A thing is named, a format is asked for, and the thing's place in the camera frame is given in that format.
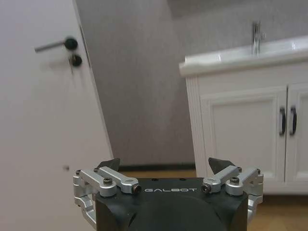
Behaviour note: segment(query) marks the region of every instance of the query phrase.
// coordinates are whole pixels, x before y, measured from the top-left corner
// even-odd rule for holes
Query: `cabinet handle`
[[[279,135],[283,136],[285,133],[285,108],[280,108],[281,126],[279,127]]]
[[[290,136],[294,136],[296,132],[296,125],[297,125],[297,114],[296,114],[295,106],[291,107],[291,115],[293,116],[293,119],[292,119],[292,126],[290,129]]]

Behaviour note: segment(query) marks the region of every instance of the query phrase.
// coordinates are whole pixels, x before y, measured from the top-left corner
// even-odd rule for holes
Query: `screw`
[[[106,177],[103,180],[104,185],[112,185],[112,179],[110,177]]]
[[[204,184],[202,185],[201,187],[202,191],[205,193],[205,194],[208,194],[211,192],[212,188],[209,184]]]
[[[141,186],[136,184],[133,186],[133,188],[131,189],[131,192],[133,193],[133,195],[136,195],[138,193],[141,192]]]
[[[240,179],[238,177],[231,177],[230,182],[233,183],[233,184],[239,184]]]

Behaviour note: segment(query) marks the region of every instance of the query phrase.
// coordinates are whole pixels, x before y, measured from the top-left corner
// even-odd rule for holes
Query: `sink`
[[[180,74],[189,77],[305,59],[308,59],[308,36],[262,43],[258,56],[251,54],[251,46],[187,56],[180,63]]]

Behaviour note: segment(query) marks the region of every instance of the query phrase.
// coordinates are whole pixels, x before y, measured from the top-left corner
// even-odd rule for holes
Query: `silver metal bracket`
[[[99,193],[101,196],[109,197],[116,194],[116,183],[104,183],[104,178],[92,170],[77,171],[73,177],[75,204],[81,207],[81,212],[86,221],[96,229],[96,215],[92,199]]]
[[[136,178],[124,176],[109,167],[99,168],[98,174],[105,178],[111,178],[115,181],[123,193],[137,194],[141,191],[141,186]]]
[[[208,190],[208,193],[220,192],[221,186],[231,177],[239,175],[238,167],[228,166],[212,177],[203,179],[203,189]]]
[[[248,194],[248,223],[256,214],[257,205],[263,202],[264,175],[257,168],[249,168],[241,173],[237,180],[230,179],[226,182],[226,192],[231,196]]]

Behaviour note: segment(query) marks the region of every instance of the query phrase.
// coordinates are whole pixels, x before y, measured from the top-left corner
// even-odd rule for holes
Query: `textured wallpaper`
[[[115,157],[192,163],[185,55],[308,34],[307,0],[77,0]]]

